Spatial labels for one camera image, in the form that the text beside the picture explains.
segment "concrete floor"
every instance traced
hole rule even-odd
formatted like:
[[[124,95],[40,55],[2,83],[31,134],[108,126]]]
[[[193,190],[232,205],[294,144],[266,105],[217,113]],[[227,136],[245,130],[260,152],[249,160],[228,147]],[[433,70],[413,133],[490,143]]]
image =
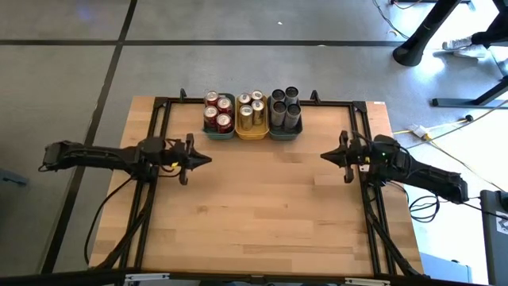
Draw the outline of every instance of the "concrete floor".
[[[419,4],[402,11],[378,2],[408,35],[433,6]],[[502,78],[493,56],[468,60],[434,49],[447,38],[488,26],[495,15],[492,6],[474,4],[474,9],[460,5],[454,11],[415,68],[394,62],[393,48],[387,47],[126,46],[95,144],[119,144],[133,96],[176,96],[180,87],[189,96],[202,96],[207,89],[237,94],[294,85],[302,97],[316,89],[324,99],[384,101],[393,130],[410,123],[434,126],[466,114],[478,117],[485,110],[429,106],[434,97],[474,98]],[[0,0],[0,40],[116,40],[128,7],[128,0]],[[390,30],[371,1],[144,0],[137,4],[127,39],[403,41]],[[114,46],[0,45],[0,167],[31,179],[25,188],[0,183],[2,276],[39,271],[71,175],[37,172],[44,146],[63,139],[83,141],[113,50]],[[497,167],[501,155],[482,146],[506,140],[506,134],[495,129],[506,116],[496,111],[438,141],[505,189],[508,184],[501,165]],[[418,142],[407,135],[397,139],[405,146]],[[430,146],[412,150],[417,160],[464,172],[471,197],[492,189]],[[86,170],[56,271],[86,268],[84,238],[109,179],[110,172]],[[408,192],[412,200],[425,194],[410,187]],[[451,227],[458,217],[467,219],[470,227]],[[475,282],[487,282],[478,211],[443,204],[436,221],[415,222],[414,229],[422,252],[457,259],[472,267]]]

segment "wooden table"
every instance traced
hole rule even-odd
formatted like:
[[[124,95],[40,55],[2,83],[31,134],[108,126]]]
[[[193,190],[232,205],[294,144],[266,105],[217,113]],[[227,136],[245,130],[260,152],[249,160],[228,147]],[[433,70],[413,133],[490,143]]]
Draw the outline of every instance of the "wooden table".
[[[121,147],[146,137],[153,97],[135,97]],[[391,134],[383,102],[367,102],[372,136]],[[167,136],[193,133],[195,148],[213,158],[188,172],[189,184],[159,178],[144,251],[143,269],[164,272],[370,276],[368,236],[356,175],[322,160],[342,129],[347,108],[304,106],[303,132],[295,141],[211,141],[202,132],[202,106],[173,104]],[[114,172],[110,191],[128,178]],[[97,265],[125,232],[135,183],[104,208],[90,265]],[[383,189],[391,237],[422,271],[405,195]],[[129,265],[137,240],[133,241]],[[386,272],[383,247],[380,261]]]

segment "can lid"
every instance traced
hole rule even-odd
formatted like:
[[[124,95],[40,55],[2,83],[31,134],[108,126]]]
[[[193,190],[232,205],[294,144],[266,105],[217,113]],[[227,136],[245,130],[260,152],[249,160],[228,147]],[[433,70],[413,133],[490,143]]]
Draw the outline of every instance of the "can lid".
[[[255,110],[255,111],[260,111],[260,110],[263,110],[263,108],[264,108],[264,103],[263,103],[262,101],[260,101],[260,100],[254,100],[254,101],[252,102],[252,108],[253,108],[253,110]]]
[[[247,103],[251,101],[251,96],[248,93],[243,93],[238,96],[238,101],[242,103]]]
[[[227,98],[219,99],[219,101],[217,102],[217,106],[219,106],[220,108],[228,108],[231,106],[231,100]]]
[[[219,114],[217,116],[217,124],[220,126],[226,126],[231,122],[231,117],[227,114]]]
[[[298,115],[302,109],[297,104],[290,104],[287,107],[287,113],[291,115]]]
[[[284,93],[283,90],[274,90],[271,93],[271,96],[274,100],[283,100],[286,94]]]
[[[286,88],[286,95],[289,97],[295,97],[298,95],[298,89],[296,87]]]
[[[252,96],[252,99],[254,99],[254,100],[262,99],[263,98],[263,92],[256,90],[256,91],[252,92],[251,96]]]
[[[282,113],[282,112],[286,111],[286,103],[284,103],[284,102],[276,102],[273,105],[273,110],[275,112],[278,112],[278,113]]]
[[[205,117],[212,118],[215,117],[219,113],[219,110],[215,108],[215,106],[207,106],[205,107]]]
[[[215,99],[219,98],[219,94],[216,91],[208,91],[208,93],[206,93],[205,98],[206,100],[214,101]]]
[[[252,114],[252,106],[244,105],[240,107],[240,114],[244,116],[249,116]]]

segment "soda can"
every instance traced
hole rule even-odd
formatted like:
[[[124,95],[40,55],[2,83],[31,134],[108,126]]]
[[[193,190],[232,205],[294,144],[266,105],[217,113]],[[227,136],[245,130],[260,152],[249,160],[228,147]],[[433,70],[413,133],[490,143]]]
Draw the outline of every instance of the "soda can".
[[[217,116],[217,131],[219,133],[229,133],[233,131],[233,120],[227,114]]]
[[[286,103],[278,101],[271,108],[270,122],[274,128],[281,128],[286,117]]]
[[[290,132],[298,123],[302,109],[298,104],[291,104],[287,107],[286,117],[284,118],[284,131]]]
[[[298,89],[296,87],[286,88],[286,106],[296,104],[298,101]]]
[[[220,98],[217,102],[217,109],[220,114],[227,114],[233,116],[233,104],[228,98]]]
[[[284,93],[283,90],[274,90],[271,93],[270,105],[273,106],[278,101],[284,102],[285,98],[286,94]]]
[[[203,117],[205,119],[205,126],[214,130],[217,130],[217,116],[219,111],[215,106],[205,107]]]
[[[243,106],[244,104],[251,104],[250,94],[243,93],[241,95],[238,95],[238,102],[240,103],[240,106]]]
[[[254,100],[262,100],[263,99],[263,92],[258,91],[258,90],[253,91],[251,93],[251,97],[252,97],[252,101],[254,101]]]
[[[252,106],[244,105],[240,107],[240,126],[243,130],[252,129]]]
[[[205,105],[206,106],[217,106],[217,102],[219,101],[219,94],[215,91],[208,91],[205,95]]]
[[[252,102],[252,122],[255,126],[259,126],[264,122],[264,103],[260,100]]]

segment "sneaker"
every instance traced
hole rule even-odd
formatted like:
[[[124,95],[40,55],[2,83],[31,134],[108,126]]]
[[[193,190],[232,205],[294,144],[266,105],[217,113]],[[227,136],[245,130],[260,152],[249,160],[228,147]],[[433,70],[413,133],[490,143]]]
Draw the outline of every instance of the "sneaker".
[[[487,49],[482,44],[474,44],[453,52],[454,56],[481,59],[487,56]]]
[[[464,39],[443,42],[443,49],[446,51],[453,51],[470,45],[472,45],[471,37],[466,37]]]

